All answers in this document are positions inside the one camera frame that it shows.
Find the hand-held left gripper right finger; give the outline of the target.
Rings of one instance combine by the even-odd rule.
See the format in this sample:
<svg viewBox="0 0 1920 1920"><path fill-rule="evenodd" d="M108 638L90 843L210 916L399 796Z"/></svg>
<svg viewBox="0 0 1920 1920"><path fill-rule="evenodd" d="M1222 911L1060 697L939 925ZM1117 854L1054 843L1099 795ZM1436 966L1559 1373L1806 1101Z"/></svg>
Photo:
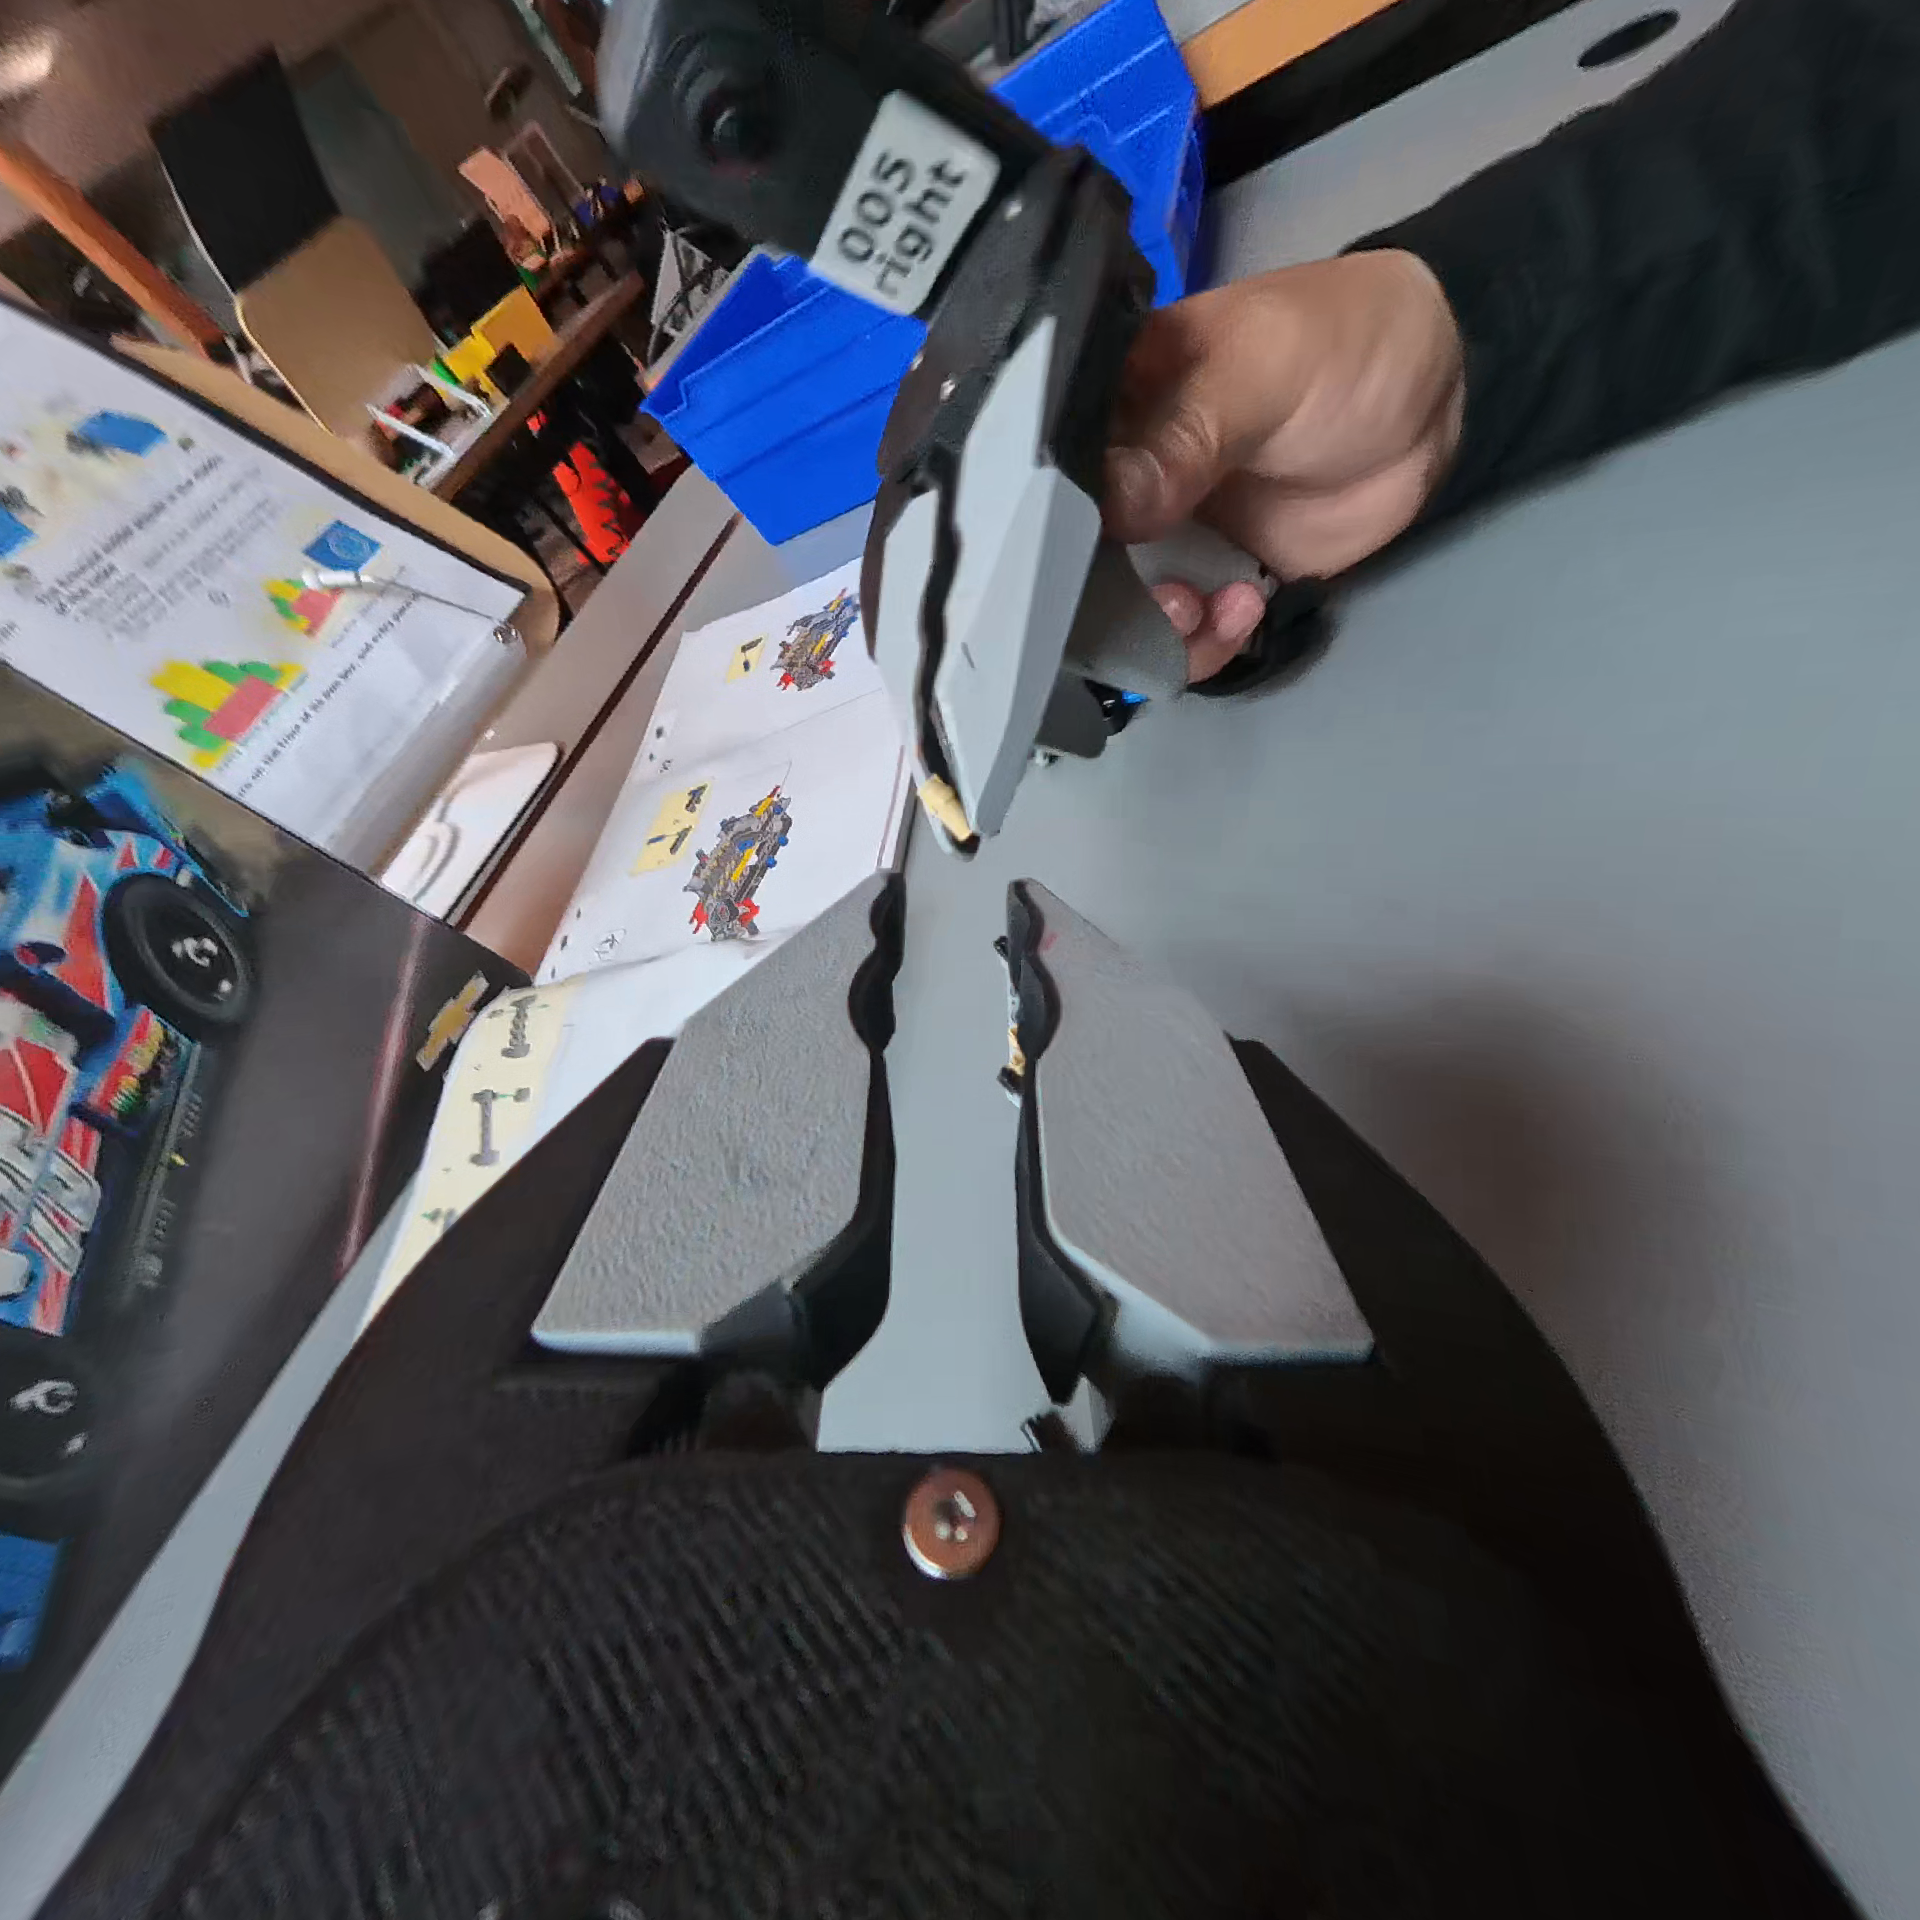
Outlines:
<svg viewBox="0 0 1920 1920"><path fill-rule="evenodd" d="M1376 1385L1368 1327L1204 1004L1035 880L1005 887L1019 1318L1035 1451L1167 1446Z"/></svg>

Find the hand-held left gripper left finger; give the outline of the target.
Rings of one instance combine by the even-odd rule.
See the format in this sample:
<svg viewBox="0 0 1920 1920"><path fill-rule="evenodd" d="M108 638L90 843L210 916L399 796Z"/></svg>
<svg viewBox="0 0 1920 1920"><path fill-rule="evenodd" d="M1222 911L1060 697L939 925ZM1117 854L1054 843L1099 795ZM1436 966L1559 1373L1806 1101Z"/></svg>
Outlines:
<svg viewBox="0 0 1920 1920"><path fill-rule="evenodd" d="M869 875L685 1018L533 1340L822 1391L891 1286L884 1051L904 880Z"/></svg>

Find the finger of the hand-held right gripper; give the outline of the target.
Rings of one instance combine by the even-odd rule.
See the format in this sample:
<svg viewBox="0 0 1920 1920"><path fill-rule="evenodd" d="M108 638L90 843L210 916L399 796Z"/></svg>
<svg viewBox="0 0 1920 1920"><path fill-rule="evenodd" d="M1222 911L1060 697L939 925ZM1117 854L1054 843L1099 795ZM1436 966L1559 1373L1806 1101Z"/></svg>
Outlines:
<svg viewBox="0 0 1920 1920"><path fill-rule="evenodd" d="M869 657L876 661L882 688L901 733L915 801L916 784L928 775L950 784L950 777L935 768L935 751L939 740L931 736L922 688L922 670L931 661L931 644L925 641L925 599L936 560L939 493L876 499L876 516L869 524L863 552L863 620Z"/></svg>
<svg viewBox="0 0 1920 1920"><path fill-rule="evenodd" d="M1048 454L1058 321L994 371L967 431L953 571L935 668L935 736L972 831L994 841L1035 761L1042 712L1098 556L1098 506Z"/></svg>

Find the person's right forearm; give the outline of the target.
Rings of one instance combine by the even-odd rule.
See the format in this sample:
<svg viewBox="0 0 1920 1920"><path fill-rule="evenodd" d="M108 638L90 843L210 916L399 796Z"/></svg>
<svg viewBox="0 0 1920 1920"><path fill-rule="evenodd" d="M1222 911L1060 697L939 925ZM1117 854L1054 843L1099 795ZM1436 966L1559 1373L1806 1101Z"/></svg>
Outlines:
<svg viewBox="0 0 1920 1920"><path fill-rule="evenodd" d="M1461 330L1429 521L1918 332L1918 5L1737 5L1351 251L1419 259Z"/></svg>

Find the black and blue lego assembly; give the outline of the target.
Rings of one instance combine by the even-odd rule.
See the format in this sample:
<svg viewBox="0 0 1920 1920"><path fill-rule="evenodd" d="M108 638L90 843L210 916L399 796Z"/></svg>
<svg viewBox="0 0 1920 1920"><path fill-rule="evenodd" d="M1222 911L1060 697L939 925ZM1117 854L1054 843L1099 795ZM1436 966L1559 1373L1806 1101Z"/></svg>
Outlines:
<svg viewBox="0 0 1920 1920"><path fill-rule="evenodd" d="M1058 675L1042 712L1035 761L1099 759L1107 744L1146 710L1146 697L1107 683Z"/></svg>

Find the open lego instruction booklet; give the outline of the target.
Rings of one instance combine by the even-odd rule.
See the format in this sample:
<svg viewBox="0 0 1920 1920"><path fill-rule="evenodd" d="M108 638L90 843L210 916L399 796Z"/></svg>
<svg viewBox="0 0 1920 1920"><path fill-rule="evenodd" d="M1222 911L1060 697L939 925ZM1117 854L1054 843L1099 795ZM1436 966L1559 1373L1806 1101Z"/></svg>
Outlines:
<svg viewBox="0 0 1920 1920"><path fill-rule="evenodd" d="M858 561L681 634L537 982L480 1014L361 1309L639 1045L899 867L910 765L869 657Z"/></svg>

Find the black lego set box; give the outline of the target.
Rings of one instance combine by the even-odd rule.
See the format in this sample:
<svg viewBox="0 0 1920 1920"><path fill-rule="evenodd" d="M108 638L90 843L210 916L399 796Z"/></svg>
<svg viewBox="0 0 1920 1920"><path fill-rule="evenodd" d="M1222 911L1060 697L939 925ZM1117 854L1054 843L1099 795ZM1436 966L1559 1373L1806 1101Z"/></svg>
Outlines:
<svg viewBox="0 0 1920 1920"><path fill-rule="evenodd" d="M4 670L4 1773L527 982Z"/></svg>

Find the person's right hand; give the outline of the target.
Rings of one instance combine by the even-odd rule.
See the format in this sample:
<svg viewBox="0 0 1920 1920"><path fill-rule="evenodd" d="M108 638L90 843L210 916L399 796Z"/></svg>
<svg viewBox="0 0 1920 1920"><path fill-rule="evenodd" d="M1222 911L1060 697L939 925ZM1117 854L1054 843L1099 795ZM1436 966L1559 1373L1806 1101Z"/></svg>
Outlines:
<svg viewBox="0 0 1920 1920"><path fill-rule="evenodd" d="M1398 542L1462 442L1465 343L1412 251L1345 251L1169 304L1119 383L1099 521L1203 524L1283 585Z"/></svg>

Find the blue storage bin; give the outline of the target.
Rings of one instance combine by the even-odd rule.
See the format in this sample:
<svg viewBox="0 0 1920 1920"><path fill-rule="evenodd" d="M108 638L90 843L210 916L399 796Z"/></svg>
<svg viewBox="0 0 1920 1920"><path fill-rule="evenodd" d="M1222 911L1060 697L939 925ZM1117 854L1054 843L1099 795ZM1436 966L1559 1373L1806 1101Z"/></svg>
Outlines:
<svg viewBox="0 0 1920 1920"><path fill-rule="evenodd" d="M928 326L752 251L651 371L647 417L772 542L869 506L879 442Z"/></svg>
<svg viewBox="0 0 1920 1920"><path fill-rule="evenodd" d="M994 75L989 93L1058 146L1082 146L1134 204L1156 308L1190 293L1204 207L1203 105L1159 5L1093 5Z"/></svg>

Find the red object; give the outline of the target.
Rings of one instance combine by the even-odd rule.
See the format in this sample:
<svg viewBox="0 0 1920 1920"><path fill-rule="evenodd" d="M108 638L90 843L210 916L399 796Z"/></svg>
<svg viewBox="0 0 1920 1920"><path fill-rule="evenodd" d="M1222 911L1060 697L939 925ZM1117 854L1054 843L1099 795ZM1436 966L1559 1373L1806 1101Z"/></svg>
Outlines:
<svg viewBox="0 0 1920 1920"><path fill-rule="evenodd" d="M587 442L570 442L568 454L551 466L551 481L581 533L587 560L599 570L618 565L651 509L613 481Z"/></svg>

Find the wooden workbench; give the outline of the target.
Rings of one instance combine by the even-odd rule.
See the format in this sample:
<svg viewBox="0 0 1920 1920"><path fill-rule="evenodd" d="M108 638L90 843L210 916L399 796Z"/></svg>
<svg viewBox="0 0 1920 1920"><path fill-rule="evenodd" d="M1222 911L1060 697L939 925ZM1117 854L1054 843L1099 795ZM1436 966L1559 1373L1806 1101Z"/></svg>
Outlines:
<svg viewBox="0 0 1920 1920"><path fill-rule="evenodd" d="M480 431L460 442L455 454L422 469L416 481L419 490L447 502L470 490L512 447L528 420L554 406L554 394L562 394L562 388L581 371L590 354L613 340L647 299L647 275L623 275L568 318L557 326L551 349L537 362L517 394L509 394Z"/></svg>

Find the yellow object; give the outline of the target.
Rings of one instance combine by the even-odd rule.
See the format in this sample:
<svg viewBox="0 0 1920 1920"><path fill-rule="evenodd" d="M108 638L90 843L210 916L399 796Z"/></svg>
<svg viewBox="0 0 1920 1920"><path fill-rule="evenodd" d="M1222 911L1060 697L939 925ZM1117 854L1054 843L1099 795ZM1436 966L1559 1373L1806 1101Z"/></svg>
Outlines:
<svg viewBox="0 0 1920 1920"><path fill-rule="evenodd" d="M546 318L537 293L518 289L497 300L455 345L440 349L436 370L460 388L485 402L502 402L512 394L524 375L512 375L509 386L500 386L492 362L509 355L509 367L533 370L550 361L554 340L557 330Z"/></svg>

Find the tan chair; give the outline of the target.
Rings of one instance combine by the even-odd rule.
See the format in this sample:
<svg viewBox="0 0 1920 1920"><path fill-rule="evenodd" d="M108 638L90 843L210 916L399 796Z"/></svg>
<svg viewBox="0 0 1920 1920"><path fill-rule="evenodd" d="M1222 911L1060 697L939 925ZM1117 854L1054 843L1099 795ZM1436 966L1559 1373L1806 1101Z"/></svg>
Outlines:
<svg viewBox="0 0 1920 1920"><path fill-rule="evenodd" d="M369 443L372 416L440 343L372 230L336 215L236 293L245 340L302 407L342 442Z"/></svg>

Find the black monitor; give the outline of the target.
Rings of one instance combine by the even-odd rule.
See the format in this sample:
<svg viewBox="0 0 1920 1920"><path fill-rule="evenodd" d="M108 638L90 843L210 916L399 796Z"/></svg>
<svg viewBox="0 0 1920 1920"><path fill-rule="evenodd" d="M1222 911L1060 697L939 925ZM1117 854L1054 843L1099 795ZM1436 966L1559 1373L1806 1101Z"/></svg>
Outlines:
<svg viewBox="0 0 1920 1920"><path fill-rule="evenodd" d="M236 299L342 215L271 47L149 119L147 140L197 250Z"/></svg>

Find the printed instruction sign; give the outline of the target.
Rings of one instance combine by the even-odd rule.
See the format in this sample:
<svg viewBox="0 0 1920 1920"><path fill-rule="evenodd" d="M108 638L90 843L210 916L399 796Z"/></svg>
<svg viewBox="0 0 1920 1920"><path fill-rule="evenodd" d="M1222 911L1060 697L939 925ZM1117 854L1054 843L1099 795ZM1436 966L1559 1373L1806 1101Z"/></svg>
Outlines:
<svg viewBox="0 0 1920 1920"><path fill-rule="evenodd" d="M382 867L554 644L480 529L182 349L4 300L4 670Z"/></svg>

